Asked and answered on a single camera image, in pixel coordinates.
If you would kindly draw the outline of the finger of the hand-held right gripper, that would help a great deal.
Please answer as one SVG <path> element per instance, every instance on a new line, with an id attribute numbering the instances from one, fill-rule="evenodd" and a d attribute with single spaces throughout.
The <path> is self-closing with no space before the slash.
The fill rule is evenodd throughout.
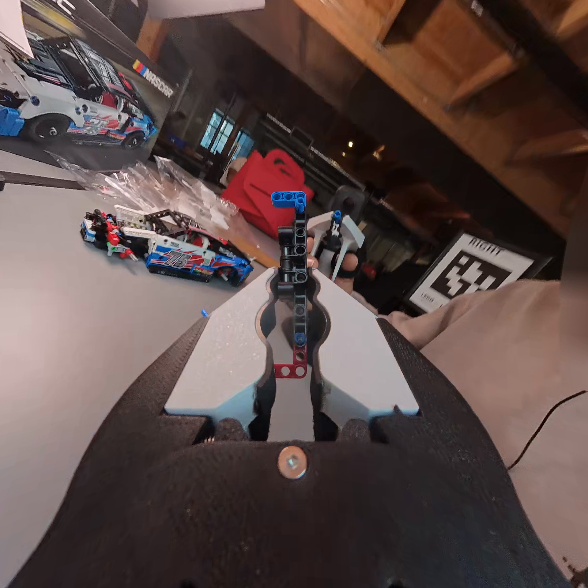
<path id="1" fill-rule="evenodd" d="M 332 258 L 332 281 L 335 281 L 347 254 L 358 254 L 364 245 L 364 234 L 349 216 L 343 216 L 337 230 L 341 238 L 339 252 Z"/>
<path id="2" fill-rule="evenodd" d="M 307 222 L 307 253 L 317 260 L 318 270 L 324 275 L 332 274 L 332 258 L 339 252 L 339 239 L 333 238 L 330 232 L 333 211 L 310 218 Z"/>

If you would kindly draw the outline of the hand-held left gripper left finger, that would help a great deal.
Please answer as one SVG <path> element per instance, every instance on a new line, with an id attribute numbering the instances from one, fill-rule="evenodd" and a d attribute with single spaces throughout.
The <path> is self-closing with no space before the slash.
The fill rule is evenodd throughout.
<path id="1" fill-rule="evenodd" d="M 267 337 L 276 325 L 277 277 L 277 268 L 266 270 L 202 320 L 166 414 L 202 416 L 214 426 L 231 418 L 251 439 L 268 440 L 276 377 Z"/>

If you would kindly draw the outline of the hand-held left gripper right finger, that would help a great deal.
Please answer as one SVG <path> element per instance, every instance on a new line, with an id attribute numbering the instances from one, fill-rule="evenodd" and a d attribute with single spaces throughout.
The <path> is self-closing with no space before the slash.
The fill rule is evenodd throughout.
<path id="1" fill-rule="evenodd" d="M 312 270 L 312 406 L 315 440 L 334 440 L 351 420 L 367 425 L 419 414 L 378 317 Z"/>

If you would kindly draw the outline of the black red blue beam assembly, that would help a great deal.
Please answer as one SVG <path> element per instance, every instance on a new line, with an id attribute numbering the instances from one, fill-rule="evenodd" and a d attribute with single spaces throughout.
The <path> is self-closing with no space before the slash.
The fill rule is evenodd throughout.
<path id="1" fill-rule="evenodd" d="M 280 226 L 277 239 L 281 248 L 279 267 L 271 291 L 276 299 L 292 305 L 292 353 L 290 364 L 274 364 L 277 379 L 302 379 L 307 373 L 307 213 L 304 192 L 273 192 L 276 209 L 293 211 L 290 226 Z"/>

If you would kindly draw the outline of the partly built toy race car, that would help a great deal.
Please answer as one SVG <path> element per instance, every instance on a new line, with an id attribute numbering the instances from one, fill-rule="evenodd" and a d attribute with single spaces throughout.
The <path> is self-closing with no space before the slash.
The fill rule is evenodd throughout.
<path id="1" fill-rule="evenodd" d="M 153 274 L 204 283 L 219 278 L 236 288 L 254 269 L 234 244 L 214 237 L 183 213 L 149 213 L 122 205 L 114 209 L 86 212 L 80 225 L 83 241 L 109 257 L 142 262 Z"/>

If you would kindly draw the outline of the person's right forearm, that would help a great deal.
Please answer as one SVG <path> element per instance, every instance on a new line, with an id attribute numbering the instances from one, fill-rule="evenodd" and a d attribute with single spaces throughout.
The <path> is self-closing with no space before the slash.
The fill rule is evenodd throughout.
<path id="1" fill-rule="evenodd" d="M 521 280 L 380 318 L 445 375 L 510 465 L 549 408 L 587 390 L 585 304 L 561 281 Z"/>

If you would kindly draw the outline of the grey desk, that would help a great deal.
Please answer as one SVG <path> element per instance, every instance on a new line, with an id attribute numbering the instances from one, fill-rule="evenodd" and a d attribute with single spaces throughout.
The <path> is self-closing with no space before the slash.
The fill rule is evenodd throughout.
<path id="1" fill-rule="evenodd" d="M 79 189 L 1 192 L 1 584 L 47 531 L 122 393 L 239 289 L 151 275 L 81 239 Z"/>

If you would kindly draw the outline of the black desk strip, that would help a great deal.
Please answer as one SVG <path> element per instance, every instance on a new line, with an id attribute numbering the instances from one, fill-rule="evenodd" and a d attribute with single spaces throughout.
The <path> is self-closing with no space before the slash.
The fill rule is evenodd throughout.
<path id="1" fill-rule="evenodd" d="M 43 176 L 8 171 L 1 171 L 1 183 L 34 187 L 54 187 L 58 189 L 85 190 L 85 188 L 75 180 L 47 178 Z"/>

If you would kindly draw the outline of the person's right hand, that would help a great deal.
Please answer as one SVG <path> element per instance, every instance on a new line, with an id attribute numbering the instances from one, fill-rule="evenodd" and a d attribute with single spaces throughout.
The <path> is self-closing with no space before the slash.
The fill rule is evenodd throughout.
<path id="1" fill-rule="evenodd" d="M 354 290 L 355 279 L 359 275 L 365 260 L 366 254 L 362 249 L 356 252 L 347 252 L 345 257 L 340 259 L 342 263 L 337 272 L 335 283 L 349 295 Z"/>

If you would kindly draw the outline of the red bag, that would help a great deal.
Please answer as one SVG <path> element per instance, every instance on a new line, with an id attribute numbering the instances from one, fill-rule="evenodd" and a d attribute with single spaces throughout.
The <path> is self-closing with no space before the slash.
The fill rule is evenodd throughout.
<path id="1" fill-rule="evenodd" d="M 234 204 L 248 223 L 277 240 L 278 228 L 291 226 L 294 214 L 293 209 L 273 206 L 271 195 L 280 191 L 304 192 L 307 202 L 315 195 L 305 184 L 303 169 L 287 152 L 273 149 L 262 156 L 253 151 L 222 198 Z"/>

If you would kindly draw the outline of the background window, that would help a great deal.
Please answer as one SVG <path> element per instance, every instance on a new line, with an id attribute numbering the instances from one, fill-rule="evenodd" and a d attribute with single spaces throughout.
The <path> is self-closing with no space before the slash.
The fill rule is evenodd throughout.
<path id="1" fill-rule="evenodd" d="M 254 147 L 251 133 L 240 127 L 231 139 L 237 124 L 226 116 L 220 109 L 215 108 L 200 140 L 199 146 L 212 154 L 222 154 L 225 147 L 230 145 L 229 159 L 247 158 Z"/>

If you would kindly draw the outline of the clear plastic bag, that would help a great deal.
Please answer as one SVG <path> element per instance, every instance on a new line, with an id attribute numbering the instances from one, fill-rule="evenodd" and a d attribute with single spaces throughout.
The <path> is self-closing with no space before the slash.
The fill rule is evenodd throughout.
<path id="1" fill-rule="evenodd" d="M 170 209 L 191 217 L 216 235 L 236 233 L 246 227 L 243 215 L 234 204 L 168 158 L 156 156 L 155 166 L 137 161 L 107 174 L 85 169 L 57 153 L 49 151 L 48 154 L 78 184 L 113 204 L 144 212 Z"/>

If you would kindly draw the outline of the person's beige coat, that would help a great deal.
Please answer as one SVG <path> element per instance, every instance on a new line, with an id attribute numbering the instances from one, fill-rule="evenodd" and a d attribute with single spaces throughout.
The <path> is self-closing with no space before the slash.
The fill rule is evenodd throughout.
<path id="1" fill-rule="evenodd" d="M 587 587 L 587 391 L 556 403 L 508 470 L 564 577 Z"/>

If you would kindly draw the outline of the black toy car box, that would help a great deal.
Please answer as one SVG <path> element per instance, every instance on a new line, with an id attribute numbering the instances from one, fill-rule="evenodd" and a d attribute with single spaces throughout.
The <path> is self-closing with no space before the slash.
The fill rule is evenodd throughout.
<path id="1" fill-rule="evenodd" d="M 179 89 L 137 45 L 147 1 L 21 1 L 33 58 L 1 42 L 1 150 L 92 171 L 146 162 Z"/>

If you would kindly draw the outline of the open instruction booklet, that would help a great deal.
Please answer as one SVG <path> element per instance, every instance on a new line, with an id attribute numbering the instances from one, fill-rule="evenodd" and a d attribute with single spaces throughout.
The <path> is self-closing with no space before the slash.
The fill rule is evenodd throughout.
<path id="1" fill-rule="evenodd" d="M 20 1 L 1 1 L 1 42 L 19 55 L 33 58 L 26 36 Z"/>

